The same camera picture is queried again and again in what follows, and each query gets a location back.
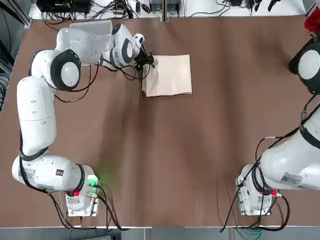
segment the green led light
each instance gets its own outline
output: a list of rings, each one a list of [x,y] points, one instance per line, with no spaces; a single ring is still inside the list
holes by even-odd
[[[94,185],[98,185],[98,178],[95,175],[88,176],[88,186],[92,187]]]

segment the red flower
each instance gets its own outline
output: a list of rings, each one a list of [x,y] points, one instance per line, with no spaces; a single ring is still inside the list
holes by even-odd
[[[320,9],[318,7],[306,18],[304,27],[315,34],[320,31]]]

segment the white robot link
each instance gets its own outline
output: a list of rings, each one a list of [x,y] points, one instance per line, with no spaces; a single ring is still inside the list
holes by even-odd
[[[127,66],[132,59],[143,67],[153,64],[142,49],[145,38],[134,37],[124,25],[114,27],[115,46],[107,51],[94,34],[63,28],[57,34],[54,50],[37,52],[29,76],[17,85],[17,109],[20,121],[20,153],[13,162],[13,177],[41,192],[65,192],[68,211],[73,216],[91,216],[98,179],[90,166],[76,164],[48,153],[57,135],[54,95],[57,90],[77,87],[81,64],[104,65],[112,70]]]
[[[297,70],[313,97],[320,95],[319,43],[307,47]],[[267,149],[261,156],[260,166],[247,164],[236,178],[242,215],[257,216],[261,212],[269,215],[272,196],[281,196],[277,190],[320,190],[320,110],[316,109],[308,120],[306,111],[306,108],[302,111],[301,124],[295,134]]]

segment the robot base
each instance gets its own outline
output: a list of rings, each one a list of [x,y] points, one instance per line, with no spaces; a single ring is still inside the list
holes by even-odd
[[[243,168],[241,175],[235,179],[236,189],[238,189],[238,185],[240,185],[243,182],[244,176],[247,174],[248,169],[250,169],[251,166],[252,164],[246,165]],[[246,178],[246,181],[243,183],[243,187],[240,188],[238,193],[238,204],[241,215],[259,216],[261,211],[261,215],[269,216],[271,214],[269,210],[271,202],[271,194],[268,196],[263,196],[260,192],[256,190],[255,186],[252,183],[252,175],[250,173]]]
[[[84,183],[79,196],[65,195],[65,202],[70,217],[96,217],[98,215],[98,202],[92,194],[98,194],[98,188],[92,187],[98,184],[98,178],[88,165],[82,165],[84,169]]]

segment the connector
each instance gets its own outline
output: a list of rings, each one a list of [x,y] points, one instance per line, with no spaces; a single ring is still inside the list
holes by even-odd
[[[96,199],[96,198],[98,197],[98,195],[97,195],[95,192],[93,192],[93,191],[87,192],[87,193],[86,193],[86,196],[87,196],[88,198],[93,198],[93,199]]]

